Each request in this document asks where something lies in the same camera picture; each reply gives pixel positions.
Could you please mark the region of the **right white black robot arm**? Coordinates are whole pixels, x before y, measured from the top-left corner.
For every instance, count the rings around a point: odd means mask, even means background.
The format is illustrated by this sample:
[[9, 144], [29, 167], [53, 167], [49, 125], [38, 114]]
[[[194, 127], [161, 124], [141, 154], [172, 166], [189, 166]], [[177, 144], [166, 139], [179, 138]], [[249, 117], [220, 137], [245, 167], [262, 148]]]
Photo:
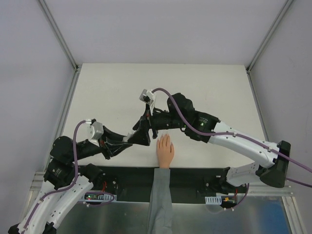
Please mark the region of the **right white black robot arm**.
[[149, 146], [159, 130], [180, 129], [190, 139], [225, 147], [253, 161], [226, 168], [225, 177], [219, 180], [222, 191], [231, 192], [243, 184], [259, 181], [274, 188], [285, 186], [291, 148], [288, 142], [246, 136], [217, 117], [195, 110], [192, 101], [181, 93], [168, 96], [167, 111], [155, 108], [156, 96], [151, 90], [144, 90], [139, 99], [146, 108], [132, 133], [123, 138], [125, 142]]

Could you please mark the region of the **mannequin hand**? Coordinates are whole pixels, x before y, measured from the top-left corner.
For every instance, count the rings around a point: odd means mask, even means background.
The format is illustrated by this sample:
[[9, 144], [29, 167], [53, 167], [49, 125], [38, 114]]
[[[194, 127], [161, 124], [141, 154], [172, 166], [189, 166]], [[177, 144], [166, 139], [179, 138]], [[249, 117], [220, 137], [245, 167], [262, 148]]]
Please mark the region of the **mannequin hand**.
[[169, 169], [175, 150], [169, 134], [162, 135], [156, 142], [156, 155], [159, 167]]

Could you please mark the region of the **clear nail polish bottle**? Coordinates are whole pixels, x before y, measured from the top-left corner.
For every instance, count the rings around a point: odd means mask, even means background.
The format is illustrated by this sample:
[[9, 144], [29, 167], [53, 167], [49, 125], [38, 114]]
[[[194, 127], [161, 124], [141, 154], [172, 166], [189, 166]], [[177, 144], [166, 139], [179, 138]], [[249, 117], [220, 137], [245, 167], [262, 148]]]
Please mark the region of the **clear nail polish bottle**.
[[126, 136], [123, 137], [123, 142], [128, 142], [129, 138], [133, 135], [134, 131], [131, 130]]

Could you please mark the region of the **grey sleeved forearm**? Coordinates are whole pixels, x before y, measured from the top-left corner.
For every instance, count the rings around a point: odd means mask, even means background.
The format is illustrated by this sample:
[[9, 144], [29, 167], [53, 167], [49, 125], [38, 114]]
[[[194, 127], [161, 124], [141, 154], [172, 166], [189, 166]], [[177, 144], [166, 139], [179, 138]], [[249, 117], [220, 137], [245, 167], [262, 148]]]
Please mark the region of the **grey sleeved forearm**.
[[170, 169], [156, 168], [150, 194], [147, 219], [148, 234], [171, 234], [173, 206], [170, 192]]

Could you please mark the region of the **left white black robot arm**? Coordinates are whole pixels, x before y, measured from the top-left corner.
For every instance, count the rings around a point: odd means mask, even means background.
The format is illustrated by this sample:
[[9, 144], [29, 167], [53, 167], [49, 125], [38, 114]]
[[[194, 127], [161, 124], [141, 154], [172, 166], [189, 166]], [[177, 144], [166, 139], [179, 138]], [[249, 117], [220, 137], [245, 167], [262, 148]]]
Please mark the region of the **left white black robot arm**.
[[60, 136], [54, 143], [40, 192], [24, 220], [11, 226], [10, 234], [55, 234], [71, 209], [85, 196], [101, 200], [94, 206], [116, 199], [116, 180], [105, 179], [104, 172], [93, 164], [80, 168], [78, 160], [103, 154], [110, 159], [131, 147], [125, 136], [115, 134], [100, 123], [89, 126], [88, 139]]

